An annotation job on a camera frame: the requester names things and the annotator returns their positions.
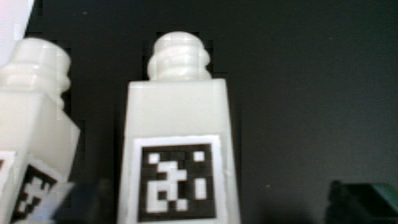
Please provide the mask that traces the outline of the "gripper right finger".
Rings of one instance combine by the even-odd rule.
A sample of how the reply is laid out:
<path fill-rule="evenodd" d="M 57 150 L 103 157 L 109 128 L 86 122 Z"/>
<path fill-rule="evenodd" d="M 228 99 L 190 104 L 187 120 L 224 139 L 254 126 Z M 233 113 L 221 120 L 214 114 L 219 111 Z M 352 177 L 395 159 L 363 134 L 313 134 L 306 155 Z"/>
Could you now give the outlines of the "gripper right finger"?
<path fill-rule="evenodd" d="M 386 183 L 334 181 L 325 224 L 398 224 L 398 189 Z"/>

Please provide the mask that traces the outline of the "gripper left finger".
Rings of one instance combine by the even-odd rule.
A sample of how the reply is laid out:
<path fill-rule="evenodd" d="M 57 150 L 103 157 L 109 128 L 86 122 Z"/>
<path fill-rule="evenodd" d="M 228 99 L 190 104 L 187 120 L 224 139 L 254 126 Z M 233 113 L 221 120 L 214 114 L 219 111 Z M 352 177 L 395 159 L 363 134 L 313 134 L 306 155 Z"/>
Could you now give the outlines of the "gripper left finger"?
<path fill-rule="evenodd" d="M 45 207 L 52 224 L 114 224 L 114 193 L 109 182 L 59 184 Z"/>

